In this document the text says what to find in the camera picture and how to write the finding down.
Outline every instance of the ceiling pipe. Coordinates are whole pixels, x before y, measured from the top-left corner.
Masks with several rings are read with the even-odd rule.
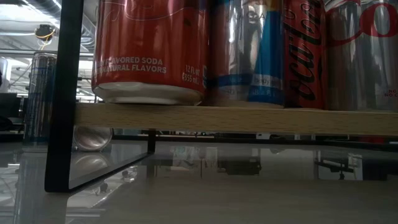
[[[7,31],[1,32],[0,35],[9,35],[9,36],[27,36],[27,35],[35,35],[34,32],[23,32],[23,31]]]
[[[39,11],[53,20],[53,24],[59,28],[61,20],[61,8],[62,0],[21,0],[26,5],[31,7],[35,11]],[[92,41],[95,40],[95,25],[90,21],[90,19],[83,14],[82,31],[81,33],[85,37],[90,37]]]
[[[20,5],[22,2],[20,0],[1,0],[0,4],[17,4]]]
[[[0,49],[0,55],[2,57],[12,57],[12,58],[21,58],[27,57],[32,58],[33,54],[35,54],[36,50],[16,50],[16,49]],[[93,60],[93,53],[80,52],[80,60]]]

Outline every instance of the red coca-cola script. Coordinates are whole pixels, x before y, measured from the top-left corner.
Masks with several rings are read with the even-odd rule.
[[[334,12],[344,3],[353,2],[357,7],[361,7],[360,0],[345,0],[339,2],[337,5],[333,6],[326,14],[327,17],[334,16]],[[386,17],[389,18],[390,29],[386,34],[380,34],[376,29],[376,25],[374,23],[374,15],[376,13],[376,9],[379,7],[385,7],[388,11],[388,15]],[[366,8],[359,18],[359,30],[351,37],[344,40],[335,40],[332,35],[328,37],[328,46],[335,47],[350,43],[351,41],[357,39],[361,34],[367,34],[372,37],[392,37],[398,34],[398,12],[397,9],[388,3],[380,2],[375,3],[368,8]]]
[[[286,0],[285,92],[287,107],[326,109],[326,30],[322,0]]]

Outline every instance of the soda can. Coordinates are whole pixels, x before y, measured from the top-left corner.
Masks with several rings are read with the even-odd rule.
[[[206,90],[208,0],[101,0],[93,91],[109,103],[196,105]]]
[[[323,0],[285,0],[285,106],[327,109],[326,12]]]
[[[56,67],[57,54],[34,54],[25,116],[24,151],[47,151]]]
[[[330,108],[398,110],[398,1],[330,1]]]
[[[112,128],[75,126],[73,130],[73,143],[78,150],[84,152],[102,151],[112,137]]]
[[[279,0],[215,1],[210,37],[214,104],[282,107],[281,7]]]

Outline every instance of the energy drink can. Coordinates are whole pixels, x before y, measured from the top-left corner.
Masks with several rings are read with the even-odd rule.
[[[326,4],[330,108],[398,110],[398,0]]]
[[[201,102],[207,8],[208,0],[101,0],[93,91],[110,103]]]
[[[285,0],[285,106],[327,109],[323,0]]]
[[[211,84],[215,104],[284,102],[282,3],[217,0],[211,12]]]
[[[57,54],[36,52],[25,116],[24,151],[47,151]]]

